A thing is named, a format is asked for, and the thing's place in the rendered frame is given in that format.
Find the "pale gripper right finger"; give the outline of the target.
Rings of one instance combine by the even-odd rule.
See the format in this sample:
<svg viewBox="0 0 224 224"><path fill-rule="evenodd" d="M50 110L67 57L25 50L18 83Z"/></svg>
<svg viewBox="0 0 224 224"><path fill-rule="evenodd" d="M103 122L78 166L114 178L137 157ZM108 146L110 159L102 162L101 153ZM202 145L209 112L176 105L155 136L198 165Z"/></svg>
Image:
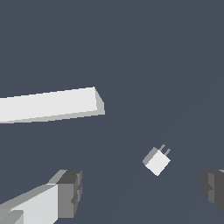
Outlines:
<svg viewBox="0 0 224 224"><path fill-rule="evenodd" d="M200 178L203 196L224 214L224 170L202 171Z"/></svg>

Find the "white wall socket block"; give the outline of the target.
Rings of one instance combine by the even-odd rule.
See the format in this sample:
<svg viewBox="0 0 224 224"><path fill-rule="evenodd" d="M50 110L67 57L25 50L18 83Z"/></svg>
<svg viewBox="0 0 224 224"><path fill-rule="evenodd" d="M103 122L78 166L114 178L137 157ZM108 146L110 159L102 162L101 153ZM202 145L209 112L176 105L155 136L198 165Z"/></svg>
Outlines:
<svg viewBox="0 0 224 224"><path fill-rule="evenodd" d="M104 115L95 87L0 98L0 123L32 123Z"/></svg>

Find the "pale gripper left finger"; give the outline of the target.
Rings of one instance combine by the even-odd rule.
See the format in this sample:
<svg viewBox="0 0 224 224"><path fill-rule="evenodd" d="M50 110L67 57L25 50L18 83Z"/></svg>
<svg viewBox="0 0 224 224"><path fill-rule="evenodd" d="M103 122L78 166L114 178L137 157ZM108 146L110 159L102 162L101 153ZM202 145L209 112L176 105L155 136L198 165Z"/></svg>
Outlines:
<svg viewBox="0 0 224 224"><path fill-rule="evenodd" d="M82 195L82 171L59 170L40 185L0 205L0 224L54 224L73 218Z"/></svg>

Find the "white two-prong charger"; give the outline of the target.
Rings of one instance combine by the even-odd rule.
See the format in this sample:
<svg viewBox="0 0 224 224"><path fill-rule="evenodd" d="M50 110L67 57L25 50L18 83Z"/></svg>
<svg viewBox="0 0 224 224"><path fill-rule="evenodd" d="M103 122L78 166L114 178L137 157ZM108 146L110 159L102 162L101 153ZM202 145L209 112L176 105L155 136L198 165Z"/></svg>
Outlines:
<svg viewBox="0 0 224 224"><path fill-rule="evenodd" d="M168 149L166 152L162 152L164 147L164 144L162 144L159 149L153 147L143 159L144 166L156 176L159 176L165 167L171 162L171 160L167 157L171 150Z"/></svg>

